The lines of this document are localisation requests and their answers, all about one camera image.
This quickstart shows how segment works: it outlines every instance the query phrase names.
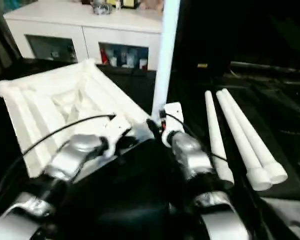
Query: cabinet door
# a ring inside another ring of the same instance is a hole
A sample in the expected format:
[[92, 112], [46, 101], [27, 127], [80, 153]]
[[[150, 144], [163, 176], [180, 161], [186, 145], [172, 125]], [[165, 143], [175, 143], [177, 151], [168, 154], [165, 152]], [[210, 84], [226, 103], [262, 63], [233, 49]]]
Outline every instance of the cabinet door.
[[100, 46], [112, 44], [136, 47], [139, 49], [147, 48], [147, 68], [149, 70], [157, 69], [161, 40], [159, 33], [94, 27], [83, 27], [83, 33], [88, 55], [90, 58], [95, 58], [98, 64], [103, 63]]
[[88, 58], [81, 26], [25, 20], [7, 20], [24, 58], [81, 62]]

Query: white pvc pipe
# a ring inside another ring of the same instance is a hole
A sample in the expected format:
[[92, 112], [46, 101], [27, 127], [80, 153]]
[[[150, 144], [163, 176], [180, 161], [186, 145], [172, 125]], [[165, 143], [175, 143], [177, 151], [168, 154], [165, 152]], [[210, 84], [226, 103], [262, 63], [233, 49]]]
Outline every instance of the white pvc pipe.
[[222, 91], [216, 93], [225, 119], [230, 127], [234, 141], [238, 147], [244, 165], [246, 167], [246, 176], [256, 191], [264, 191], [272, 187], [272, 183], [267, 172], [262, 168], [253, 148], [251, 147], [244, 131], [238, 123], [226, 96]]
[[159, 111], [167, 102], [172, 59], [174, 55], [180, 0], [164, 1], [159, 62], [152, 103], [152, 119], [159, 121]]
[[288, 175], [282, 165], [276, 161], [274, 156], [271, 154], [264, 141], [258, 135], [257, 131], [251, 125], [245, 114], [242, 112], [239, 105], [236, 103], [234, 98], [231, 96], [227, 89], [223, 89], [222, 92], [227, 97], [228, 103], [231, 105], [232, 110], [238, 120], [241, 128], [244, 131], [248, 141], [250, 142], [256, 156], [258, 157], [262, 167], [266, 170], [273, 184], [279, 184], [284, 182]]
[[[227, 159], [224, 143], [222, 142], [221, 132], [218, 124], [218, 118], [212, 94], [210, 91], [206, 91], [204, 96], [206, 115], [208, 119], [211, 152], [224, 159]], [[232, 187], [235, 184], [235, 180], [227, 161], [220, 159], [216, 156], [212, 156], [212, 159], [219, 178], [221, 180], [229, 182], [229, 187]]]

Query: white cabinet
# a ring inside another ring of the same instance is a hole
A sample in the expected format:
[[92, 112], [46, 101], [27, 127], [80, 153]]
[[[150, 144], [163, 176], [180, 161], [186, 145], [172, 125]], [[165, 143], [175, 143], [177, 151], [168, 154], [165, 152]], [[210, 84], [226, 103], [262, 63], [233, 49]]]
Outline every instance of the white cabinet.
[[69, 39], [72, 42], [77, 61], [81, 62], [88, 58], [81, 26], [11, 19], [7, 20], [7, 24], [24, 58], [38, 58], [28, 36]]
[[[47, 0], [9, 12], [4, 18], [24, 58], [68, 62], [95, 58], [101, 64], [100, 44], [111, 44], [141, 52], [146, 48], [147, 68], [158, 66], [162, 17], [157, 11], [121, 9], [96, 15], [90, 5]], [[145, 59], [138, 60], [141, 65]]]
[[119, 29], [84, 27], [86, 48], [90, 58], [102, 64], [100, 43], [144, 47], [148, 49], [148, 69], [156, 70], [160, 47], [160, 34]]

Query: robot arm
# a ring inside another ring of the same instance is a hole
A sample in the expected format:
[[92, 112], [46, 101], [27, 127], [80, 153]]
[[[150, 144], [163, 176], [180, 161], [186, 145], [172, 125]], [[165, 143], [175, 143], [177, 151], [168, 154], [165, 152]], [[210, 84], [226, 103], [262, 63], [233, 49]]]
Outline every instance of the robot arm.
[[183, 122], [180, 103], [164, 106], [164, 131], [162, 142], [171, 148], [175, 160], [180, 166], [185, 181], [183, 191], [187, 199], [183, 210], [200, 215], [200, 221], [206, 228], [210, 240], [249, 240], [245, 225], [232, 206], [231, 200], [223, 188], [209, 155], [202, 150], [197, 139], [185, 133], [183, 125], [171, 116]]
[[106, 137], [74, 135], [55, 154], [43, 173], [0, 216], [0, 240], [29, 240], [52, 216], [83, 165], [109, 149]]

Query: white plastic tube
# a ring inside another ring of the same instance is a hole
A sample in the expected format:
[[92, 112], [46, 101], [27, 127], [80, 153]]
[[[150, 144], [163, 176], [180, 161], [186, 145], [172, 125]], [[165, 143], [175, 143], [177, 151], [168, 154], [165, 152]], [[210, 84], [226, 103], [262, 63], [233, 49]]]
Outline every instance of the white plastic tube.
[[[205, 106], [206, 115], [208, 119], [210, 145], [212, 153], [227, 159], [224, 143], [222, 142], [222, 137], [220, 133], [220, 128], [218, 124], [217, 113], [214, 105], [214, 100], [210, 91], [206, 91], [205, 94]], [[212, 156], [215, 170], [221, 180], [227, 181], [229, 187], [235, 184], [234, 176], [231, 169], [228, 166], [227, 161], [220, 159], [216, 156]]]
[[174, 55], [180, 0], [164, 2], [159, 62], [152, 103], [152, 119], [159, 121], [159, 111], [167, 102], [172, 59]]
[[262, 168], [253, 148], [251, 147], [244, 131], [232, 112], [230, 104], [222, 91], [216, 93], [225, 119], [230, 127], [234, 141], [239, 149], [240, 155], [246, 167], [246, 176], [256, 191], [264, 191], [272, 187], [267, 172]]
[[238, 120], [242, 130], [244, 131], [244, 134], [250, 142], [262, 167], [264, 168], [264, 170], [266, 170], [268, 176], [270, 177], [272, 184], [279, 184], [284, 182], [288, 178], [285, 169], [280, 163], [276, 161], [274, 156], [265, 145], [264, 141], [258, 135], [257, 131], [251, 125], [239, 105], [231, 96], [230, 92], [227, 89], [223, 89], [222, 92], [227, 97], [227, 101], [231, 105], [236, 119]]

